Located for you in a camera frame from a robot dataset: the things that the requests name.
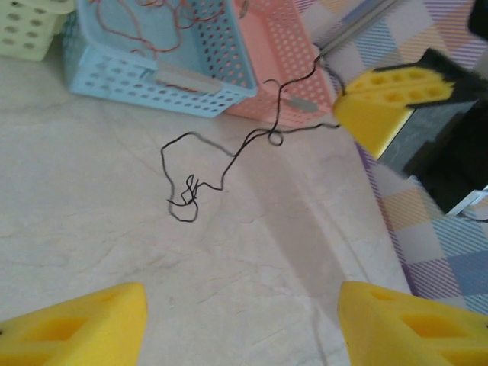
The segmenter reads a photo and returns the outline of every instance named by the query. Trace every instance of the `marble floor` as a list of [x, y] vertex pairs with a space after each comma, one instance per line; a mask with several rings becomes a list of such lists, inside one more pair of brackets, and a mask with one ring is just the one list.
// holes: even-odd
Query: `marble floor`
[[[140, 365], [333, 366], [341, 283], [408, 291], [344, 130], [255, 141], [178, 223], [160, 146], [196, 130], [235, 149], [256, 124], [71, 95], [60, 69], [55, 53], [0, 63], [0, 319], [141, 281]], [[167, 154], [179, 188], [228, 163], [193, 139]]]

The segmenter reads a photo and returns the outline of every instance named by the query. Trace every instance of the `checkered fabric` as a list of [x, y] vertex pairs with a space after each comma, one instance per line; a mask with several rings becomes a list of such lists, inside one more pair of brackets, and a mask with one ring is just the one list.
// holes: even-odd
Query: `checkered fabric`
[[[296, 1], [320, 45], [380, 0]], [[472, 68], [487, 47], [467, 30], [472, 5], [470, 0], [404, 0], [327, 61], [350, 81], [366, 69], [417, 61], [434, 47]], [[359, 150], [412, 293], [488, 314], [488, 225], [445, 217], [417, 181], [399, 178]], [[468, 212], [488, 217], [488, 200]]]
[[[412, 293], [488, 314], [488, 225], [444, 216], [417, 180], [358, 150]], [[468, 213], [488, 217], [488, 200]]]

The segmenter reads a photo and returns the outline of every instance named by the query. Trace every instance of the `basket hole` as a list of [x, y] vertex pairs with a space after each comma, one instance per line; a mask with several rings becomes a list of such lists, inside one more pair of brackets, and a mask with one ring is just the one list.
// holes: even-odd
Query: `basket hole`
[[9, 15], [7, 15], [7, 19], [11, 21], [18, 21], [20, 18], [20, 15], [14, 13], [10, 13]]
[[404, 315], [402, 321], [422, 338], [465, 337], [466, 334], [450, 319], [437, 315]]

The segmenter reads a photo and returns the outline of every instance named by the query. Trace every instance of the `basket handle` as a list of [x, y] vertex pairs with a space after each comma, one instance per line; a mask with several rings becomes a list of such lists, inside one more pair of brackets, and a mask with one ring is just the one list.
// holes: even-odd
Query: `basket handle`
[[[262, 84], [263, 89], [273, 95], [276, 91], [273, 90], [272, 86], [266, 85], [268, 81]], [[308, 99], [304, 99], [299, 97], [298, 95], [292, 95], [289, 92], [283, 91], [281, 93], [281, 100], [288, 106], [292, 108], [299, 109], [300, 111], [307, 112], [307, 113], [315, 113], [319, 110], [319, 105], [314, 101], [309, 101]]]
[[219, 80], [199, 74], [198, 72], [173, 66], [164, 61], [158, 61], [158, 70], [154, 74], [154, 80], [182, 89], [190, 89], [209, 94], [216, 94], [222, 90], [222, 83]]

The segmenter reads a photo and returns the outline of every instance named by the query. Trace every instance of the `foam block hole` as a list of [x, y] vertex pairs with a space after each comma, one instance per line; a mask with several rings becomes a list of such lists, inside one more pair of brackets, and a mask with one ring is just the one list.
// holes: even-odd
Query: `foam block hole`
[[24, 342], [66, 341], [87, 322], [85, 317], [66, 317], [47, 320], [31, 330]]
[[487, 366], [488, 351], [463, 351], [444, 353], [444, 357], [454, 366]]
[[387, 101], [404, 101], [405, 99], [403, 98], [403, 96], [400, 94], [400, 93], [390, 93], [390, 94], [386, 94], [384, 96], [384, 98], [387, 100]]
[[382, 301], [391, 301], [391, 300], [395, 300], [395, 298], [389, 294], [385, 294], [383, 292], [380, 292], [380, 291], [372, 291], [371, 292], [371, 295], [375, 298], [377, 298], [378, 300], [382, 300]]
[[3, 355], [0, 354], [0, 364], [8, 366], [42, 366], [52, 358], [52, 355]]
[[371, 84], [373, 85], [381, 85], [385, 82], [387, 82], [387, 78], [385, 78], [384, 76], [375, 76], [371, 78]]
[[456, 324], [449, 319], [436, 315], [403, 315], [402, 321], [423, 338], [465, 337]]

